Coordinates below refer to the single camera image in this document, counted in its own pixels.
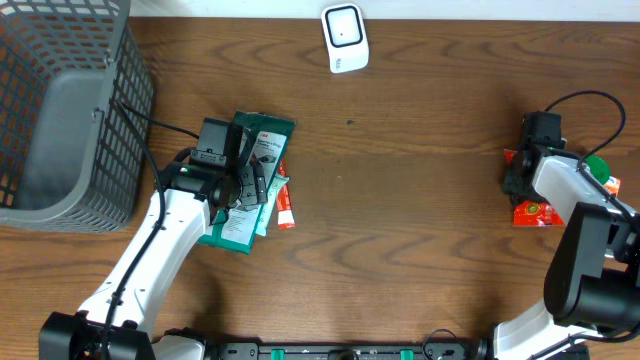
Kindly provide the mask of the white green 3M package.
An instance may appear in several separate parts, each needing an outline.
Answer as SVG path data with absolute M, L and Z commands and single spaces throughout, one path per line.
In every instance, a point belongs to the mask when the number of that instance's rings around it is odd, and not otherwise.
M 236 174 L 251 161 L 259 161 L 264 168 L 268 188 L 276 174 L 288 177 L 281 172 L 282 158 L 296 122 L 263 113 L 240 111 L 235 114 L 233 122 L 243 127 Z M 236 200 L 228 210 L 217 213 L 212 228 L 198 242 L 248 254 L 258 236 L 256 226 L 265 204 L 241 204 L 239 199 Z

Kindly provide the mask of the white barcode scanner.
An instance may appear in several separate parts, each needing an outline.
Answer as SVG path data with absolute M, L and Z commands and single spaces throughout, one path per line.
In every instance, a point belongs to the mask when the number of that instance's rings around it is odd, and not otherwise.
M 333 74 L 357 71 L 369 63 L 369 43 L 360 7 L 354 3 L 326 7 L 321 22 Z

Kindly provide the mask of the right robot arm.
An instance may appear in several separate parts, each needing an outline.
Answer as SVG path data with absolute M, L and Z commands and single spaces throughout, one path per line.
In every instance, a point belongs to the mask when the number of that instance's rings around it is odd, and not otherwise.
M 583 341 L 639 335 L 639 214 L 612 196 L 574 154 L 535 146 L 510 172 L 562 218 L 565 230 L 544 296 L 494 330 L 495 359 L 549 359 Z

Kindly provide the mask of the grey plastic mesh basket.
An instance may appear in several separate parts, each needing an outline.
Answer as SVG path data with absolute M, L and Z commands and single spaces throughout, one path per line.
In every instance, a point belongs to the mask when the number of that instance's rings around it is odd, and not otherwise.
M 121 0 L 3 0 L 1 221 L 104 233 L 131 220 L 154 86 Z

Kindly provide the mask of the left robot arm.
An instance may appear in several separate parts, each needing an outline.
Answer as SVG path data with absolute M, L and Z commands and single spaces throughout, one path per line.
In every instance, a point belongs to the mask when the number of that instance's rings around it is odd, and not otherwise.
M 190 329 L 153 339 L 159 310 L 201 237 L 231 225 L 231 213 L 259 209 L 273 167 L 171 162 L 136 235 L 100 287 L 73 314 L 52 313 L 39 334 L 42 359 L 212 359 L 216 346 Z

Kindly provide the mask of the red candy bag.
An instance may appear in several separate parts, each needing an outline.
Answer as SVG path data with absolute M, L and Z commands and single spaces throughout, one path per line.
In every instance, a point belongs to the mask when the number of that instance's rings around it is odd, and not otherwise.
M 610 176 L 603 187 L 613 196 L 619 195 L 621 180 Z M 547 202 L 525 201 L 515 206 L 513 225 L 516 227 L 564 226 L 565 223 L 557 211 Z

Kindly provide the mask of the green lid white jar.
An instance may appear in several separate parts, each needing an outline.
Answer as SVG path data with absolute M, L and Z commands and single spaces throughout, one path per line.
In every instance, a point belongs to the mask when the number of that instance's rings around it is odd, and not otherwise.
M 590 155 L 586 158 L 586 164 L 590 174 L 601 185 L 604 185 L 609 181 L 611 170 L 609 165 L 603 158 L 597 155 Z

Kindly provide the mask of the red tube package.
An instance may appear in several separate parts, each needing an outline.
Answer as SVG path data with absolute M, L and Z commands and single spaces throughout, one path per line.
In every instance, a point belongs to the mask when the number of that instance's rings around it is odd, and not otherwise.
M 280 189 L 276 198 L 277 220 L 280 229 L 290 229 L 296 226 L 288 183 Z

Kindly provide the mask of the mint green wipes pack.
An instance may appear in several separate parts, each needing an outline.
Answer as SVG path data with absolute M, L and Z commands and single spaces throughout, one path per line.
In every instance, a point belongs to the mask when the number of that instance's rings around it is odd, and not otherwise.
M 268 201 L 262 206 L 258 223 L 256 226 L 256 234 L 260 236 L 267 235 L 267 227 L 273 212 L 273 208 L 276 205 L 276 199 L 280 190 L 288 183 L 289 178 L 276 174 L 268 188 Z

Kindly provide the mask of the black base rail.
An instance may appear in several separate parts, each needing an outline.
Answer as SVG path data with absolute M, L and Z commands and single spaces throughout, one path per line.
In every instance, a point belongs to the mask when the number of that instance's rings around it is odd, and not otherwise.
M 202 355 L 179 352 L 158 359 L 206 360 L 465 360 L 489 359 L 488 351 L 470 350 L 453 341 L 422 345 L 259 345 L 226 343 L 209 345 Z

